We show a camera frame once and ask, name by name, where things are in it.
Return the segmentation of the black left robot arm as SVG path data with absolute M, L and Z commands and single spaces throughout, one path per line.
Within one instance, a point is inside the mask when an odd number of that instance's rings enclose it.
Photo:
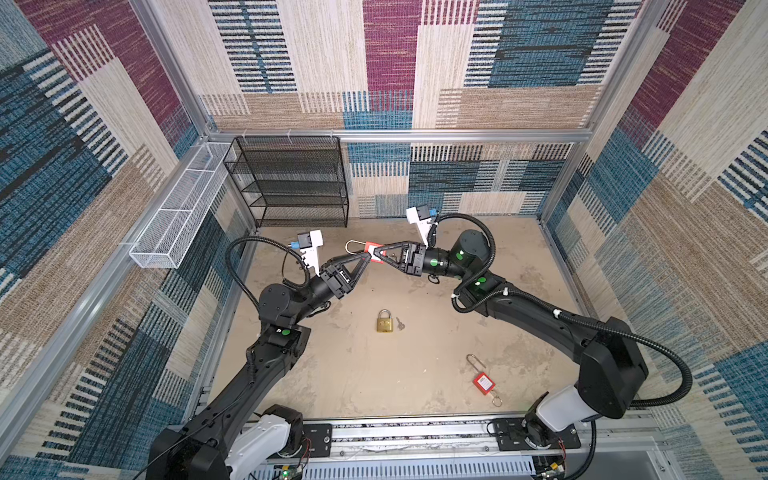
M 242 244 L 261 243 L 292 256 L 304 280 L 273 283 L 255 297 L 232 266 L 231 253 Z M 220 394 L 182 428 L 167 428 L 150 448 L 148 479 L 229 479 L 235 467 L 226 459 L 256 407 L 287 375 L 304 353 L 311 330 L 299 322 L 319 313 L 332 299 L 349 294 L 362 278 L 371 255 L 366 252 L 334 257 L 312 276 L 302 256 L 287 245 L 260 236 L 244 236 L 225 250 L 225 266 L 256 307 L 261 321 L 258 339 L 245 353 L 245 364 Z

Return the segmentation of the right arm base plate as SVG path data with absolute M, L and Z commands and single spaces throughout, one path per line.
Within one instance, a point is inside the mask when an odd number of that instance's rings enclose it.
M 561 432 L 554 432 L 538 420 L 523 417 L 502 417 L 486 424 L 487 433 L 496 440 L 500 451 L 566 450 L 582 446 L 573 425 Z

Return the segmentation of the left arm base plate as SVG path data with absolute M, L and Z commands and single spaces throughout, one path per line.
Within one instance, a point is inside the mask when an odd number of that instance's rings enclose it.
M 303 426 L 298 446 L 286 447 L 273 454 L 269 460 L 306 460 L 329 458 L 333 440 L 333 426 L 330 423 L 310 423 Z

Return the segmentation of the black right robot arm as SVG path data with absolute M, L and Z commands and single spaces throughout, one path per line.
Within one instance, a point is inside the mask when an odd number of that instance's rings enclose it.
M 478 313 L 509 323 L 555 347 L 577 365 L 578 377 L 573 384 L 544 393 L 526 412 L 522 426 L 530 442 L 544 447 L 553 435 L 576 422 L 620 419 L 630 408 L 670 405 L 688 395 L 693 374 L 680 355 L 634 333 L 618 318 L 600 321 L 563 310 L 494 274 L 491 266 L 497 246 L 491 230 L 471 215 L 456 213 L 453 217 L 473 227 L 449 250 L 437 245 L 438 227 L 450 218 L 439 215 L 421 242 L 383 245 L 373 254 L 407 275 L 458 280 L 451 295 L 456 312 Z M 649 376 L 642 347 L 663 355 L 677 367 L 681 381 L 675 390 L 656 398 L 639 398 Z

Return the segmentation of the brass padlock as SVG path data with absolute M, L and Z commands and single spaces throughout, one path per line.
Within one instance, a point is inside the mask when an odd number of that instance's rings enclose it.
M 376 332 L 377 333 L 393 333 L 394 332 L 394 317 L 388 309 L 382 309 L 379 311 L 376 320 Z

